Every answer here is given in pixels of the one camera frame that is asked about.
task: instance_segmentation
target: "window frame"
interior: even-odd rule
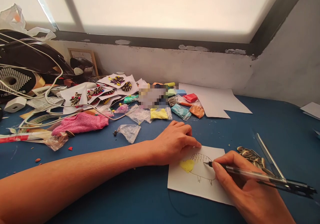
[[[113,44],[161,49],[195,50],[217,53],[242,54],[258,57],[273,39],[282,23],[299,0],[276,0],[250,43],[230,43],[198,40],[159,39],[145,37],[115,36],[88,34],[81,32],[55,32],[53,40],[87,42],[97,44]],[[75,20],[80,20],[72,0],[68,7]]]

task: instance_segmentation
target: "blue table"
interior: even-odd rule
[[[254,137],[258,132],[286,178],[306,182],[320,191],[320,141],[312,130],[320,130],[320,121],[286,102],[237,98],[252,115],[228,111],[231,119],[203,117],[199,120],[192,116],[185,123],[192,126],[193,136],[203,145],[223,148],[225,152],[244,146],[264,156]],[[18,116],[30,110],[26,107],[2,120],[0,134],[8,134],[5,128],[19,124]],[[181,121],[175,114],[173,119]],[[135,143],[154,139],[169,122],[143,122]],[[35,143],[1,144],[0,178],[36,166],[37,158],[47,163],[126,146],[129,143],[123,135],[112,135],[121,124],[136,123],[128,117],[110,122],[103,130],[77,134],[56,152]],[[48,223],[245,223],[235,207],[168,190],[167,178],[168,166],[129,170],[83,196]],[[320,222],[320,207],[314,200],[283,191],[280,194],[297,223]]]

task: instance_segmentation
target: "picture frame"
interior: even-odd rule
[[[69,52],[70,58],[82,57],[90,61],[94,66],[95,75],[99,76],[93,50],[68,48],[68,52]]]

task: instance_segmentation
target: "white power adapter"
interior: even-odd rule
[[[26,103],[27,103],[27,99],[23,97],[14,98],[6,104],[4,111],[15,113],[18,110],[21,110],[23,107],[25,107]]]

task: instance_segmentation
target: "peeling paint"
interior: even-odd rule
[[[119,44],[119,45],[127,45],[131,43],[131,41],[128,41],[128,40],[116,40],[115,42],[116,44]]]
[[[195,50],[195,51],[209,51],[207,48],[205,47],[201,47],[201,46],[192,46],[192,45],[179,45],[179,49],[181,50]]]
[[[225,53],[227,53],[227,54],[246,54],[246,51],[240,50],[240,49],[229,49],[229,50],[225,50]]]

